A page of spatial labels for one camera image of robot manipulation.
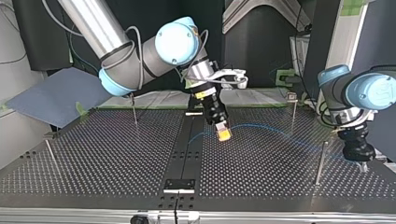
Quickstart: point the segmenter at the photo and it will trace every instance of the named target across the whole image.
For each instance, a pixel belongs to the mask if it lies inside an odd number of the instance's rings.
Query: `yellow object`
[[[227,141],[231,138],[231,132],[230,129],[224,129],[218,131],[218,138],[220,142]]]
[[[205,98],[205,97],[206,97],[206,92],[201,91],[201,92],[195,93],[195,97],[196,97],[197,99]]]

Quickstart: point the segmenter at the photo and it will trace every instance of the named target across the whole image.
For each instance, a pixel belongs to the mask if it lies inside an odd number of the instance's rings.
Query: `metal bracket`
[[[223,14],[223,33],[227,34],[249,11],[259,6],[273,7],[293,26],[297,23],[301,7],[297,0],[233,0]],[[311,23],[303,10],[298,19],[296,27],[298,31],[302,31],[306,25]]]
[[[163,193],[193,194],[194,189],[194,179],[168,179],[163,188]]]

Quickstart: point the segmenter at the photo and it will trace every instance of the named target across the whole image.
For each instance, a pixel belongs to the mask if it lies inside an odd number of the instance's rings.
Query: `robotic arm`
[[[344,158],[361,168],[375,158],[375,149],[366,141],[367,121],[374,113],[396,102],[396,72],[370,70],[353,76],[346,65],[324,70],[319,86],[329,108],[331,125],[340,128]]]
[[[201,43],[190,17],[165,24],[154,37],[136,48],[105,1],[59,0],[59,3],[101,60],[99,78],[108,92],[116,96],[128,94],[180,66],[186,89],[201,101],[206,120],[215,124],[219,140],[231,138],[217,84],[223,81],[216,79],[234,76],[235,81],[231,83],[238,84],[239,88],[246,87],[248,79],[243,70],[214,72],[205,44]]]

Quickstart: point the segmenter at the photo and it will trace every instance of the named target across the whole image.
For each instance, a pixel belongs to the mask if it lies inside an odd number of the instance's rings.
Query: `metal rod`
[[[324,158],[325,158],[325,156],[326,156],[327,145],[329,145],[329,142],[324,141],[324,142],[323,142],[323,145],[322,145],[322,151],[321,151],[321,155],[320,155],[319,166],[318,166],[318,173],[317,173],[317,178],[316,178],[316,180],[315,180],[315,185],[318,185],[318,184],[319,184],[321,172],[322,172],[322,170],[323,170],[323,162],[324,162]]]
[[[131,105],[132,105],[132,110],[134,111],[134,124],[137,126],[137,116],[136,116],[136,110],[134,109],[134,94],[131,93]]]
[[[297,103],[298,103],[298,101],[295,101],[295,102],[294,102],[294,109],[293,109],[293,122],[294,122],[294,119],[296,118]]]
[[[55,160],[55,156],[53,155],[52,148],[50,147],[50,141],[48,139],[45,140],[47,144],[47,148],[49,149],[49,154],[53,160]]]

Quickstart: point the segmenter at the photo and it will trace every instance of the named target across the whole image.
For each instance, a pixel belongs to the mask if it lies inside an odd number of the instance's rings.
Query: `metal post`
[[[48,139],[45,140],[47,144],[47,148],[49,149],[49,154],[53,160],[55,160],[55,156],[53,155],[52,148],[50,147],[50,141]]]
[[[326,156],[327,145],[329,145],[329,142],[324,141],[323,145],[322,145],[322,151],[321,151],[320,159],[319,159],[318,173],[317,173],[317,178],[315,180],[315,185],[319,184],[321,172],[322,172],[322,169],[323,169],[323,162],[324,162],[324,158]]]

